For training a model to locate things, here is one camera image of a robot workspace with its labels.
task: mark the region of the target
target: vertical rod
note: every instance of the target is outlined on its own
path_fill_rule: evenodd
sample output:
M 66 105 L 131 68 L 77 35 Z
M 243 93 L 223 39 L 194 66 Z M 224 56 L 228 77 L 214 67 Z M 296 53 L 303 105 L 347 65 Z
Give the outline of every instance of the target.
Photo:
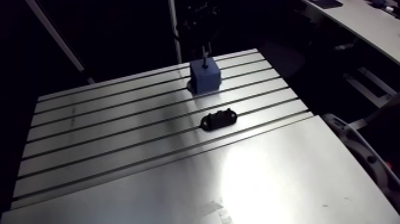
M 56 43 L 61 48 L 61 50 L 66 54 L 66 56 L 74 64 L 76 69 L 78 69 L 79 72 L 83 72 L 85 70 L 85 68 L 80 63 L 78 58 L 74 55 L 74 53 L 71 51 L 71 49 L 68 47 L 68 45 L 64 42 L 64 40 L 62 39 L 60 34 L 58 34 L 56 29 L 51 24 L 51 22 L 46 17 L 46 15 L 43 13 L 42 9 L 40 8 L 40 6 L 38 6 L 36 1 L 35 0 L 26 0 L 26 3 L 28 3 L 30 9 L 36 15 L 36 17 L 39 19 L 39 21 L 43 24 L 43 26 L 46 28 L 46 30 L 50 33 L 50 35 L 56 41 Z
M 177 26 L 177 20 L 176 20 L 176 10 L 175 10 L 175 1 L 174 0 L 168 0 L 168 5 L 170 7 L 170 17 L 171 17 L 171 23 L 172 23 L 172 31 L 174 34 L 179 37 L 178 30 L 176 29 Z M 176 60 L 178 61 L 179 64 L 182 63 L 182 53 L 180 51 L 180 43 L 177 39 L 175 41 L 175 52 L 176 52 Z

